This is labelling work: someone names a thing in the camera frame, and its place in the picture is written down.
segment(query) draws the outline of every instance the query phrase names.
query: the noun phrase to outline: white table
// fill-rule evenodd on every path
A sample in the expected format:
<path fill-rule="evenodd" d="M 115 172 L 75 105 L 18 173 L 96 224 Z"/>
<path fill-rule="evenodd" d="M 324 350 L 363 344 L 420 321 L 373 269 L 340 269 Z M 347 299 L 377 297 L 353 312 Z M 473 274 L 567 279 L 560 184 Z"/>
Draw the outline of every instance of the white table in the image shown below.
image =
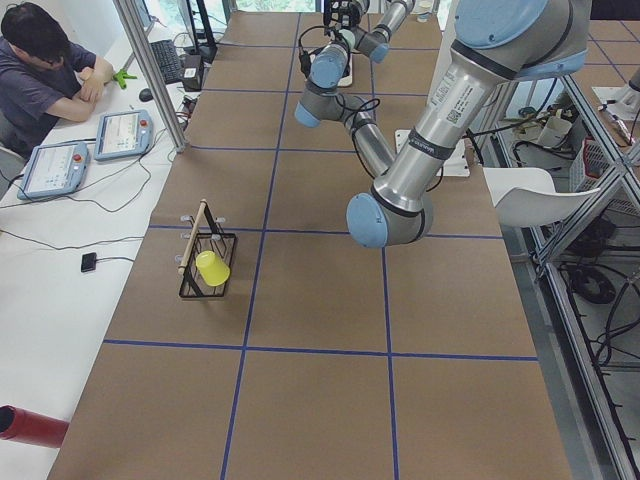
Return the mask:
<path fill-rule="evenodd" d="M 150 40 L 171 38 L 167 33 L 156 26 Z M 106 58 L 118 70 L 130 52 L 123 35 Z M 127 80 L 127 89 L 121 90 L 116 82 L 111 82 L 91 119 L 82 124 L 60 121 L 44 143 L 95 138 L 102 113 L 139 108 L 151 114 L 154 133 L 162 130 L 155 102 L 142 103 L 138 99 L 138 93 L 147 84 L 137 63 L 133 62 L 128 71 L 138 79 Z M 169 85 L 168 91 L 178 108 L 184 95 L 181 84 Z M 69 199 L 8 207 L 22 203 L 16 199 L 17 187 L 13 186 L 0 201 L 0 229 L 56 247 L 142 237 L 173 155 L 171 138 L 165 133 L 141 162 L 151 178 L 137 197 L 149 176 L 138 164 L 73 194 L 73 198 L 93 199 L 111 210 L 135 197 L 116 213 L 108 213 L 93 203 Z M 133 158 L 103 163 L 91 160 L 82 185 L 96 182 L 134 161 Z M 140 242 L 131 239 L 57 251 L 0 234 L 0 406 L 13 405 L 71 419 L 131 269 L 128 260 L 105 260 L 98 262 L 95 271 L 81 273 L 82 254 L 97 252 L 99 259 L 135 259 Z M 43 480 L 57 453 L 57 449 L 1 442 L 0 477 Z"/>

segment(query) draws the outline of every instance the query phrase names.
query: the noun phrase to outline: yellow cup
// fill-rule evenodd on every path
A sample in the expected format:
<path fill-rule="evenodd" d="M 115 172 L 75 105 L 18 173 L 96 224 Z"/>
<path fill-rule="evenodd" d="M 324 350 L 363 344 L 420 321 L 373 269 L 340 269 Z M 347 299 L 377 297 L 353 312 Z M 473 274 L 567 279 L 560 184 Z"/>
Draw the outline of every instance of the yellow cup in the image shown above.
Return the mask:
<path fill-rule="evenodd" d="M 210 287 L 222 285 L 231 275 L 229 266 L 211 250 L 205 250 L 198 254 L 196 268 L 202 275 L 204 282 Z"/>

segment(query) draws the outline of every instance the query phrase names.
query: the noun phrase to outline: black hair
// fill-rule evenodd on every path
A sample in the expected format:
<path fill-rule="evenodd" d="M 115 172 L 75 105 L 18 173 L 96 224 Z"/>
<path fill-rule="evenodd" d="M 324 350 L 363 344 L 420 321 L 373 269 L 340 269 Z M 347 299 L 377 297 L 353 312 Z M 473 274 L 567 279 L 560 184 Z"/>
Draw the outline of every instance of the black hair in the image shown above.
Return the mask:
<path fill-rule="evenodd" d="M 69 38 L 60 24 L 42 7 L 23 2 L 10 6 L 0 25 L 2 36 L 12 45 L 44 61 L 69 55 Z"/>

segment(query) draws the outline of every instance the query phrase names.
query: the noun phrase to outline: man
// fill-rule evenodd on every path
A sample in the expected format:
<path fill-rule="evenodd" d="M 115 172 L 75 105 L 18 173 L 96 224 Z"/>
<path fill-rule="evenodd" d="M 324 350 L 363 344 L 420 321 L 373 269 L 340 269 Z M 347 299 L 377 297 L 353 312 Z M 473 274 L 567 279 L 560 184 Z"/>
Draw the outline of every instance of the man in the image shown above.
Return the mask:
<path fill-rule="evenodd" d="M 0 110 L 10 126 L 2 140 L 28 158 L 59 118 L 91 116 L 113 66 L 71 43 L 58 22 L 30 2 L 8 8 L 0 29 Z"/>

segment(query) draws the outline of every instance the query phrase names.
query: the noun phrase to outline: keyboard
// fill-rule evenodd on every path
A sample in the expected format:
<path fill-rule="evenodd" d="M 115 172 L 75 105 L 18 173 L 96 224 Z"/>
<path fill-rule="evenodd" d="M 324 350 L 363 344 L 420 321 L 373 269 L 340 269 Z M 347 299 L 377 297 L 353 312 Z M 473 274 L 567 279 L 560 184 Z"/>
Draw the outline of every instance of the keyboard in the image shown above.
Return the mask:
<path fill-rule="evenodd" d="M 160 67 L 164 83 L 177 83 L 182 80 L 182 63 L 178 57 L 176 47 L 171 40 L 151 42 L 151 51 Z"/>

